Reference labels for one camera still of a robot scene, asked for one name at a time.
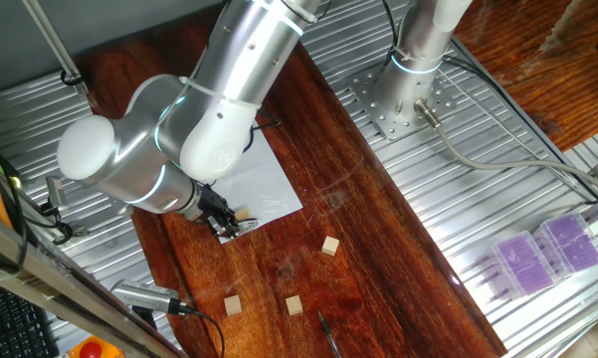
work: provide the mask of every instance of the black keyboard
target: black keyboard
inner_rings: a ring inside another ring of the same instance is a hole
[[[44,311],[0,287],[0,358],[57,357]]]

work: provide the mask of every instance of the purple box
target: purple box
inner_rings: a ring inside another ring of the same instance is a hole
[[[494,279],[496,291],[502,291],[501,285],[505,285],[510,296],[520,297],[556,282],[555,273],[528,232],[497,242],[493,253],[497,272],[502,275]]]
[[[598,265],[598,241],[578,213],[545,221],[534,237],[560,278]]]

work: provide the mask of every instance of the wooden block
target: wooden block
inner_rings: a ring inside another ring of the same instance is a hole
[[[286,298],[286,304],[288,305],[288,312],[290,315],[299,314],[302,312],[302,305],[300,304],[300,297],[294,296]]]
[[[224,298],[223,302],[226,304],[226,312],[228,315],[241,313],[241,300],[239,295]]]
[[[235,213],[235,219],[237,219],[237,223],[242,222],[244,220],[250,219],[250,212],[248,212],[248,208],[243,208],[241,210],[237,210]]]
[[[325,238],[325,243],[322,245],[322,251],[328,255],[334,256],[334,254],[336,254],[336,249],[338,249],[338,239],[332,237]]]

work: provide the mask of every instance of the silver pen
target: silver pen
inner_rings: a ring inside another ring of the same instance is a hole
[[[325,331],[325,336],[327,336],[327,341],[329,342],[329,345],[331,346],[331,350],[334,351],[334,356],[336,356],[336,358],[341,358],[340,353],[338,353],[338,348],[336,348],[336,343],[334,343],[334,339],[331,337],[331,332],[329,331],[327,322],[325,322],[325,318],[322,317],[322,314],[320,314],[320,311],[318,311],[318,320],[320,321],[320,325],[322,326],[322,329]]]

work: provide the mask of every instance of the wood grain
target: wood grain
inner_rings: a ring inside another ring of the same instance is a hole
[[[559,149],[598,133],[598,0],[475,0],[456,36]]]
[[[120,117],[151,76],[192,71],[212,11],[95,49],[79,60],[98,113]],[[159,285],[218,320],[227,357],[496,357],[505,349],[306,51],[298,46],[264,107],[265,135],[303,209],[227,245],[180,215],[133,222]],[[340,239],[336,255],[320,250]],[[227,316],[238,294],[243,312]],[[289,316],[299,295],[303,313]],[[171,318],[191,356],[216,356],[214,328]]]

